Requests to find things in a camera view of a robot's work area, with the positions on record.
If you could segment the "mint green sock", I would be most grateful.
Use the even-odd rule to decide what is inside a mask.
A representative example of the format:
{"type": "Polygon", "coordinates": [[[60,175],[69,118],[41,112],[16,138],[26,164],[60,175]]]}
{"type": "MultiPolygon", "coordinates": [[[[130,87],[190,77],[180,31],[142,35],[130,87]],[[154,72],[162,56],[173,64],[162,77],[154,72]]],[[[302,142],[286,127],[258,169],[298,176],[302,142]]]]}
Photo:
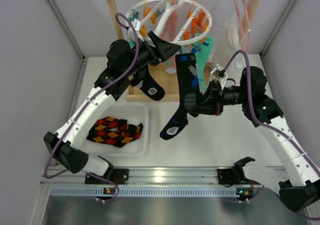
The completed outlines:
{"type": "Polygon", "coordinates": [[[197,79],[199,84],[199,90],[203,93],[206,89],[206,82],[205,82],[205,66],[209,59],[213,44],[215,43],[215,39],[206,36],[204,39],[201,39],[192,44],[191,52],[195,54],[196,57],[196,72],[197,72],[197,79]]]}

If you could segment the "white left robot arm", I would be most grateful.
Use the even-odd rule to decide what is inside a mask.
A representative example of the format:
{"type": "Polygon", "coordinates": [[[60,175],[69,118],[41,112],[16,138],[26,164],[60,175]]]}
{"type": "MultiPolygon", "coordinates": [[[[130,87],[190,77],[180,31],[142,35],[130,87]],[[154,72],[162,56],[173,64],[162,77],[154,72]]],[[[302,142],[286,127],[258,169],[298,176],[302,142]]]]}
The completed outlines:
{"type": "Polygon", "coordinates": [[[94,82],[86,100],[62,127],[45,134],[43,140],[50,156],[67,172],[111,177],[113,165],[102,157],[87,154],[81,146],[94,123],[128,88],[131,75],[148,65],[165,62],[181,48],[152,31],[148,36],[151,42],[137,39],[134,47],[124,39],[114,41],[106,54],[107,67],[94,82]]]}

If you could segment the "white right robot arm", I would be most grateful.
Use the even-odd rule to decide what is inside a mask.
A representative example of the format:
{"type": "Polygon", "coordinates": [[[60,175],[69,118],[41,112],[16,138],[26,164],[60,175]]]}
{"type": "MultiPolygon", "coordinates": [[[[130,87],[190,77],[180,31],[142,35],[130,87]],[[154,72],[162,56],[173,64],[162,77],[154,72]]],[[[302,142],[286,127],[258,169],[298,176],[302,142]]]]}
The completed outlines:
{"type": "Polygon", "coordinates": [[[262,69],[244,68],[239,85],[230,87],[225,87],[228,75],[222,68],[214,68],[211,74],[215,78],[191,114],[219,116],[224,106],[241,105],[244,116],[265,137],[285,169],[276,171],[247,156],[233,164],[230,174],[220,170],[219,183],[259,183],[275,192],[292,212],[319,201],[320,169],[295,139],[276,101],[266,95],[267,77],[262,69]]]}

